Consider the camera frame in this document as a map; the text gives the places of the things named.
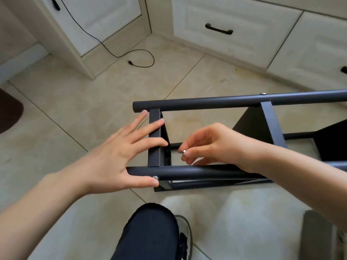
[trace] right hand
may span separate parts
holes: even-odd
[[[214,162],[235,164],[241,170],[252,172],[252,163],[257,160],[265,146],[269,144],[242,135],[220,123],[204,127],[185,140],[179,153],[186,150],[182,160],[188,165],[197,158],[203,158],[194,165]]]

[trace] white trim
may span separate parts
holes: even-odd
[[[27,67],[33,65],[48,54],[48,51],[40,43],[36,43],[15,58],[1,64],[0,84],[13,77],[15,74],[23,71]]]

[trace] shoe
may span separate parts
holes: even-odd
[[[180,255],[182,260],[191,260],[193,249],[192,230],[188,220],[182,215],[175,215],[178,223],[179,238],[180,238]]]

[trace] forearm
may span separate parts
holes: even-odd
[[[46,175],[0,214],[0,259],[27,259],[61,215],[78,199],[62,174]]]
[[[347,173],[281,147],[266,145],[253,171],[286,189],[347,232]]]

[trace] pant leg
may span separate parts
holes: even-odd
[[[177,260],[179,229],[172,212],[156,203],[136,210],[111,260]]]

